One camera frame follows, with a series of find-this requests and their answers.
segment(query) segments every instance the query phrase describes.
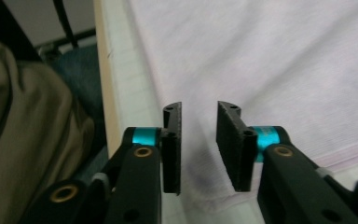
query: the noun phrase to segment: green fabric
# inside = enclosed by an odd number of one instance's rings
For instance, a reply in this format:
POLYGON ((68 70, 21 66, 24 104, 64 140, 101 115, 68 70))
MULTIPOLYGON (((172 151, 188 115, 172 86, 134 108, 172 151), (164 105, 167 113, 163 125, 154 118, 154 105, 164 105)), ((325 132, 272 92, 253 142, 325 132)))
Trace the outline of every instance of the green fabric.
POLYGON ((0 44, 0 223, 17 223, 49 185, 87 157, 94 124, 42 63, 18 63, 0 44))

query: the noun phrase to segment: white fabric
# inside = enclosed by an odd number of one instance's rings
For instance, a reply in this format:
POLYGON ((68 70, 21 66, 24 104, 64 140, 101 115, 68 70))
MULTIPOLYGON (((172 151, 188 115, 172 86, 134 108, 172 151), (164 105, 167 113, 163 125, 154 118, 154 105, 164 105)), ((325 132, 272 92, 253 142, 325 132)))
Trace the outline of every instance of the white fabric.
POLYGON ((358 164, 358 1, 130 0, 160 106, 183 102, 183 183, 219 211, 235 193, 215 143, 217 101, 279 125, 333 171, 358 164))

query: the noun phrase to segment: screw hole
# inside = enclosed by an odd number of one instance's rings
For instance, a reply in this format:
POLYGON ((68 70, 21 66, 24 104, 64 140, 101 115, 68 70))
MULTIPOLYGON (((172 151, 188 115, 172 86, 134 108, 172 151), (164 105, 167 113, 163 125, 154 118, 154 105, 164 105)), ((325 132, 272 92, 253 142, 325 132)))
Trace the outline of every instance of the screw hole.
POLYGON ((324 215, 325 218, 332 222, 340 222, 342 220, 339 214, 329 209, 322 210, 322 215, 324 215))
POLYGON ((152 150, 147 147, 137 148, 134 152, 136 157, 148 157, 152 154, 152 150))
POLYGON ((54 203, 64 203, 74 198, 78 193, 76 185, 66 185, 54 190, 50 195, 50 200, 54 203))
POLYGON ((293 151, 286 147, 275 147, 274 151, 280 156, 284 156, 284 157, 293 156, 293 151))
POLYGON ((136 221, 139 218, 139 212, 135 209, 128 210, 124 213, 124 221, 126 222, 133 222, 136 221))

